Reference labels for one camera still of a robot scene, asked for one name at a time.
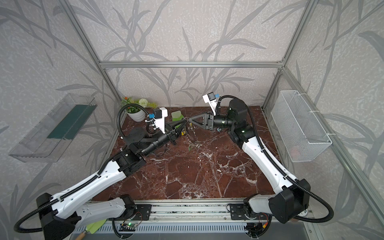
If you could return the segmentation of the metal keyring bunch with tags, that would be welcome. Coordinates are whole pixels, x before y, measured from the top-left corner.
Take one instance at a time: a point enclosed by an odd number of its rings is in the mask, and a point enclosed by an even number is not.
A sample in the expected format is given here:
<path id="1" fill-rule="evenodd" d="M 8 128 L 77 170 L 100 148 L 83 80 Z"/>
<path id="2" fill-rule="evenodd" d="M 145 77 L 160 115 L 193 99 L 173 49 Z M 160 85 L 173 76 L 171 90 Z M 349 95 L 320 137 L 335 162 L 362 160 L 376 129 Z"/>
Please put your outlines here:
<path id="1" fill-rule="evenodd" d="M 198 141 L 198 138 L 196 136 L 194 125 L 190 122 L 187 122 L 185 130 L 186 130 L 186 137 L 190 141 L 189 151 L 191 151 L 193 148 L 198 148 L 199 147 L 199 141 Z"/>

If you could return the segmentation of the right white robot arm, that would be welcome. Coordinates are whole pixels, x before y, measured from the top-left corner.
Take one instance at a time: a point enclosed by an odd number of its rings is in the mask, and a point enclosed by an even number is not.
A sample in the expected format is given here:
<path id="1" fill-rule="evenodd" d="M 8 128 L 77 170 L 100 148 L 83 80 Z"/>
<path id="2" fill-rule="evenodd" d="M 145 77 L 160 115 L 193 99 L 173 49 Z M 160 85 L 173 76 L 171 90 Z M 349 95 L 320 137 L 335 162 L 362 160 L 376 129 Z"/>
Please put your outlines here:
<path id="1" fill-rule="evenodd" d="M 248 124 L 247 117 L 251 115 L 244 101 L 232 99 L 225 115 L 218 111 L 206 112 L 190 117 L 189 121 L 205 130 L 227 130 L 231 140 L 256 163 L 269 181 L 274 192 L 272 195 L 255 194 L 244 200 L 245 214 L 249 218 L 264 213 L 286 223 L 295 217 L 305 217 L 309 195 L 289 181 L 288 178 L 297 178 L 271 154 L 256 128 Z"/>

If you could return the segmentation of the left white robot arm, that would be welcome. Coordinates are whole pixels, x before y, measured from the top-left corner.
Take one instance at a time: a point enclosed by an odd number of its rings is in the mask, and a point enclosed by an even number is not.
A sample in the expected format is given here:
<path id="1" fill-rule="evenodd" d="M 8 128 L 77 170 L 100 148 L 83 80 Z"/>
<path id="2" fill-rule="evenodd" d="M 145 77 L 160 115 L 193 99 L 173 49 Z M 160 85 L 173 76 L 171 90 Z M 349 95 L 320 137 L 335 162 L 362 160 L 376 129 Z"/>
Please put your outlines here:
<path id="1" fill-rule="evenodd" d="M 109 186 L 133 175 L 146 164 L 145 157 L 165 144 L 175 143 L 181 135 L 187 120 L 165 124 L 165 131 L 148 135 L 143 128 L 134 128 L 124 136 L 126 148 L 107 160 L 101 169 L 55 195 L 43 194 L 37 199 L 42 207 L 51 206 L 39 214 L 46 240 L 63 240 L 75 229 L 106 219 L 126 220 L 135 216 L 137 207 L 129 195 L 123 195 L 107 202 L 88 201 Z"/>

